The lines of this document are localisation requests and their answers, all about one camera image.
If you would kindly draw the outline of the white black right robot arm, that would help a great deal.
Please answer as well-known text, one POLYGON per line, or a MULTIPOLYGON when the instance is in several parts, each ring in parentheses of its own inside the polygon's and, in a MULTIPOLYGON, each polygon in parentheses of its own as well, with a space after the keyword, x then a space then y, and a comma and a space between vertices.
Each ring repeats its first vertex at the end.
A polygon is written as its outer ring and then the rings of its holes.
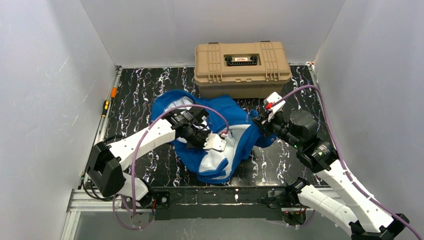
POLYGON ((264 112, 252 122, 265 137, 275 135, 296 149, 300 162, 328 183, 342 203, 298 177, 283 190, 268 191, 262 202, 269 208, 306 206, 331 220, 353 240, 393 240, 409 224, 402 213, 389 213, 343 166, 334 146, 317 136, 318 122, 305 110, 296 110, 285 121, 277 112, 272 119, 264 112))

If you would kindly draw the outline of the blue zip jacket white lining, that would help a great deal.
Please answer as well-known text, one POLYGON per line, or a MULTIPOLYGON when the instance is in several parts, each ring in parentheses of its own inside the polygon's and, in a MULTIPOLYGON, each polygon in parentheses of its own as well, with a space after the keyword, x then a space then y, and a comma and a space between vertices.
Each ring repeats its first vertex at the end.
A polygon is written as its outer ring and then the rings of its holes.
POLYGON ((241 161, 246 160, 254 147, 267 148, 277 138, 266 137, 252 122, 255 110, 246 112, 228 95, 200 98, 183 91, 171 90, 159 96, 153 103, 151 118, 175 107, 189 110, 191 105, 207 107, 208 117, 195 125, 208 133, 209 140, 192 147, 183 137, 170 142, 183 164, 197 174, 199 181, 209 184, 227 182, 241 161))

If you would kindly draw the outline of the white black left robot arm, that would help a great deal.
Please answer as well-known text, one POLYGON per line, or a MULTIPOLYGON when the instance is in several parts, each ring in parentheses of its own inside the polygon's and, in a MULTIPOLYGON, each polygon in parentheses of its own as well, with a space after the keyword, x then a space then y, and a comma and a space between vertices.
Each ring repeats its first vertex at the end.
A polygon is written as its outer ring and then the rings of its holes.
POLYGON ((122 195, 140 201, 153 191, 144 180, 125 170, 134 160, 178 138, 202 149, 210 133, 199 127, 208 116, 201 107, 175 109, 129 137, 109 144, 98 142, 91 149, 85 172, 104 198, 122 195))

